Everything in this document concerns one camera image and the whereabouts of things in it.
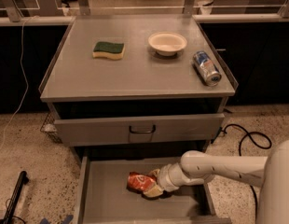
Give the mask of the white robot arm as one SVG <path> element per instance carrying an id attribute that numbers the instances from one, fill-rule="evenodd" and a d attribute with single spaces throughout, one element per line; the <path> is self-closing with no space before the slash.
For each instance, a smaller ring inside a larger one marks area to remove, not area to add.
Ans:
<path id="1" fill-rule="evenodd" d="M 188 151 L 174 164 L 157 171 L 157 181 L 145 190 L 153 198 L 182 186 L 206 183 L 216 175 L 260 188 L 255 224 L 289 224 L 289 140 L 267 157 L 212 156 Z"/>

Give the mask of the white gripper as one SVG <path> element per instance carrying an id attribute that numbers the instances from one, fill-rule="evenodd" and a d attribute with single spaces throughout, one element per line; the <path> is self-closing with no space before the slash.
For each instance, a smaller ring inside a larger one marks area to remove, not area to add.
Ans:
<path id="1" fill-rule="evenodd" d="M 167 164 L 160 170 L 155 169 L 149 172 L 149 176 L 158 178 L 158 184 L 151 185 L 143 191 L 146 198 L 157 198 L 163 191 L 173 192 L 183 186 L 182 169 L 179 163 Z"/>

